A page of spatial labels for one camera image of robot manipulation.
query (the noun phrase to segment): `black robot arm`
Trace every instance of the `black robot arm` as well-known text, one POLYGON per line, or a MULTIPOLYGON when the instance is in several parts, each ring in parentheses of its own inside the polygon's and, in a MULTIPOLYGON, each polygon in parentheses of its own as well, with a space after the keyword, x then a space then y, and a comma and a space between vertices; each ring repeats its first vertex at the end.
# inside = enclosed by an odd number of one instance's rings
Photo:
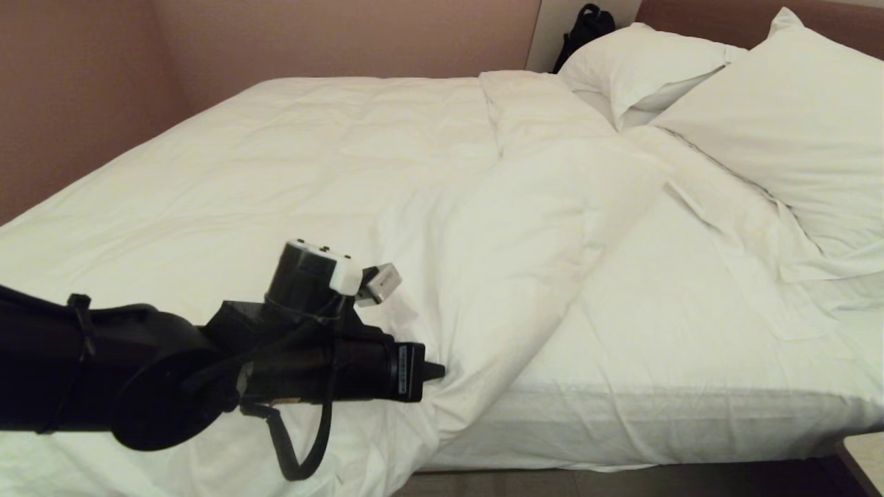
POLYGON ((381 303, 398 285, 391 265, 355 269, 349 257, 303 241, 280 257, 264 302, 223 302, 205 326, 149 305, 91 310, 0 287, 0 430, 110 431, 159 450, 189 440, 240 406, 270 427, 286 479, 312 475, 333 401, 416 402, 445 375, 424 345, 362 323, 354 304, 381 303), (273 404, 321 404, 303 463, 273 404))

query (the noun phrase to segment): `white duvet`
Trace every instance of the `white duvet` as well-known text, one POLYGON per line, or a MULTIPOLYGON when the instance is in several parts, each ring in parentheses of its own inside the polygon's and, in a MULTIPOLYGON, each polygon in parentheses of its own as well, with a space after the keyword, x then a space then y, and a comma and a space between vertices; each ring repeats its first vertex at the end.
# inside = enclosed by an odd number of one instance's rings
MULTIPOLYGON (((364 318, 427 345, 424 401, 340 403, 316 475, 280 475, 264 423, 225 415, 158 453, 109 434, 0 434, 0 493, 388 495, 470 426, 642 214, 661 164, 557 79, 275 80, 173 128, 0 228, 0 282, 200 324, 259 302, 286 240, 405 283, 364 318)), ((318 408, 283 413, 303 456, 318 408)))

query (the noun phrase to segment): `headboard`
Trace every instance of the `headboard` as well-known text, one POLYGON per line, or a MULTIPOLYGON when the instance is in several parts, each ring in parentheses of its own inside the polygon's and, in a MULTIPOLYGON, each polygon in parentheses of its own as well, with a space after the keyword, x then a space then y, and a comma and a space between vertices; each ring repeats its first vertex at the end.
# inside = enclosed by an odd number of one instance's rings
POLYGON ((659 31, 751 49, 789 7, 805 26, 835 42, 884 59, 884 9, 827 0, 644 0, 636 21, 659 31))

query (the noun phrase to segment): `pink wall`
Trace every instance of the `pink wall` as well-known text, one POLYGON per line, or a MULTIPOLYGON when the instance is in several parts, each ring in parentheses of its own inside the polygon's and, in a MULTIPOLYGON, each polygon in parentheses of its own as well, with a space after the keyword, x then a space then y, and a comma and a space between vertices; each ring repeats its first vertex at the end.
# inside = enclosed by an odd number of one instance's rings
POLYGON ((286 76, 524 69, 540 0, 155 0, 190 103, 286 76))
POLYGON ((189 115, 149 0, 3 0, 0 47, 0 225, 189 115))

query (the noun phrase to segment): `pillowcase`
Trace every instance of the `pillowcase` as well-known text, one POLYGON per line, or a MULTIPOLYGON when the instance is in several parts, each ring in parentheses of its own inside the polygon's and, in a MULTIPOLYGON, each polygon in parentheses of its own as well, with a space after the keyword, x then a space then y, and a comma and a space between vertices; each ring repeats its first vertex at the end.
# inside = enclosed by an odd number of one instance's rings
POLYGON ((782 279, 858 277, 884 271, 883 88, 884 62, 784 9, 766 41, 652 125, 776 203, 782 279))
POLYGON ((587 43, 559 76, 574 91, 594 91, 611 101, 614 127, 629 107, 660 112, 745 49, 657 31, 640 22, 587 43))

